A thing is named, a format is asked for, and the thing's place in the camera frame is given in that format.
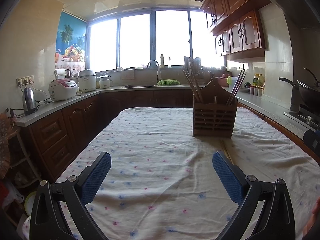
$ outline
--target tablecloth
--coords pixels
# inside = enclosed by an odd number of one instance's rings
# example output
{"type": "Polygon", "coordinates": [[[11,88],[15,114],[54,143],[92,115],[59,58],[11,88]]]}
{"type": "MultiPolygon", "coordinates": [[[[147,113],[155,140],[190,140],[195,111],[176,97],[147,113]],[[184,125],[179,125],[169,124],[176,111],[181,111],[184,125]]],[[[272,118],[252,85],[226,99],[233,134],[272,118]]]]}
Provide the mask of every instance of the tablecloth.
{"type": "MultiPolygon", "coordinates": [[[[102,151],[111,169],[92,203],[91,216],[110,240],[215,239],[237,204],[212,167],[218,138],[192,137],[192,108],[122,111],[73,161],[57,182],[78,175],[102,151]]],[[[295,215],[297,239],[320,195],[318,164],[291,140],[244,108],[225,139],[232,159],[260,181],[283,178],[295,215]]],[[[262,203],[243,239],[250,236],[262,203]]],[[[65,203],[74,237],[81,239],[65,203]]]]}

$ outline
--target window frame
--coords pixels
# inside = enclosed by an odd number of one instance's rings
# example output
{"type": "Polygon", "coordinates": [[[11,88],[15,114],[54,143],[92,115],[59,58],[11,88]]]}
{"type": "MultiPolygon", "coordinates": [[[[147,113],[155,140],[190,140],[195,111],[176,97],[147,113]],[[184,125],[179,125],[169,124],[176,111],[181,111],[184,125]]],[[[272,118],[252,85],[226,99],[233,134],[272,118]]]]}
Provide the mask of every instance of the window frame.
{"type": "MultiPolygon", "coordinates": [[[[142,14],[149,14],[150,15],[150,60],[156,60],[156,11],[187,11],[188,13],[188,24],[189,24],[189,43],[190,43],[190,57],[193,58],[193,47],[192,47],[192,28],[191,28],[191,11],[196,12],[203,12],[200,8],[183,8],[183,7],[162,7],[162,8],[151,8],[151,9],[140,9],[130,12],[124,12],[124,13],[115,13],[111,15],[106,15],[104,17],[100,17],[98,19],[92,20],[89,22],[88,26],[88,35],[87,35],[87,41],[86,41],[86,51],[85,55],[88,55],[86,57],[86,66],[87,69],[90,69],[90,38],[91,38],[91,26],[108,20],[117,19],[117,39],[116,39],[116,68],[120,66],[120,32],[121,32],[121,18],[124,17],[130,17],[130,16],[136,16],[136,15],[142,15],[142,14]]],[[[115,69],[112,70],[105,70],[101,72],[111,72],[115,71],[115,69]]],[[[151,62],[150,68],[156,68],[156,62],[151,62]]]]}

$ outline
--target faucet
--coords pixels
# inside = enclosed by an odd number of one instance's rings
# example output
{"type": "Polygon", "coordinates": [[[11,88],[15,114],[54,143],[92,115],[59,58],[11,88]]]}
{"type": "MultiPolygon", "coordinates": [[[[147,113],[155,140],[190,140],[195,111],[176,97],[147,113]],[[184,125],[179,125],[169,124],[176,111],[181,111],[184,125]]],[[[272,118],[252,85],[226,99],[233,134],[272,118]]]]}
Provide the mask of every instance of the faucet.
{"type": "Polygon", "coordinates": [[[151,63],[151,61],[155,61],[156,64],[158,64],[158,71],[157,71],[157,83],[159,82],[159,80],[161,80],[161,71],[160,71],[160,65],[158,63],[158,61],[156,61],[155,59],[152,59],[148,62],[147,64],[147,68],[149,68],[149,64],[151,63]]]}

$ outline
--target window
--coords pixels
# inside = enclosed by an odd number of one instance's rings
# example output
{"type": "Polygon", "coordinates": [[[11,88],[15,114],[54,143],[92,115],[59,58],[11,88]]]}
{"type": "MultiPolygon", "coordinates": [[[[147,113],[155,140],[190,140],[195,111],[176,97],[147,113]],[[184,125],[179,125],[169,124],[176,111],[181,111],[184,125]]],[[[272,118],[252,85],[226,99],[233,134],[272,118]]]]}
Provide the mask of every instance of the window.
{"type": "Polygon", "coordinates": [[[224,65],[224,59],[213,53],[214,37],[211,33],[208,33],[205,14],[203,12],[190,12],[190,18],[193,58],[201,58],[203,67],[220,68],[224,65]]]}
{"type": "Polygon", "coordinates": [[[90,67],[96,72],[142,67],[151,59],[160,63],[161,54],[164,65],[184,65],[184,57],[190,55],[200,57],[203,67],[224,65],[224,57],[213,53],[214,37],[200,11],[150,10],[107,20],[92,25],[90,37],[90,67]]]}
{"type": "Polygon", "coordinates": [[[150,61],[150,15],[121,18],[120,67],[141,67],[150,61]]]}
{"type": "Polygon", "coordinates": [[[98,71],[116,69],[117,19],[92,25],[90,68],[98,71]]]}
{"type": "Polygon", "coordinates": [[[156,12],[156,60],[164,56],[164,64],[184,65],[184,57],[190,57],[189,21],[187,11],[156,12]]]}

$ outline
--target bottle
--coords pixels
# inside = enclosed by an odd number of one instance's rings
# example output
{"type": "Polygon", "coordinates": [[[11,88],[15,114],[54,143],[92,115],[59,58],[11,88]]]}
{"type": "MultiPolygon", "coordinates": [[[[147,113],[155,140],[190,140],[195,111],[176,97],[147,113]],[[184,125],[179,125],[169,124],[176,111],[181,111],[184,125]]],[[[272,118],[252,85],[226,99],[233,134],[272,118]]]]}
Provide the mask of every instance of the bottle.
{"type": "Polygon", "coordinates": [[[160,68],[164,68],[164,60],[163,60],[162,53],[161,53],[161,56],[160,56],[160,68]]]}
{"type": "Polygon", "coordinates": [[[258,78],[258,85],[259,86],[263,86],[263,76],[262,76],[262,74],[259,74],[259,78],[258,78]]]}
{"type": "Polygon", "coordinates": [[[259,78],[259,74],[255,73],[253,77],[252,85],[258,86],[258,78],[259,78]]]}

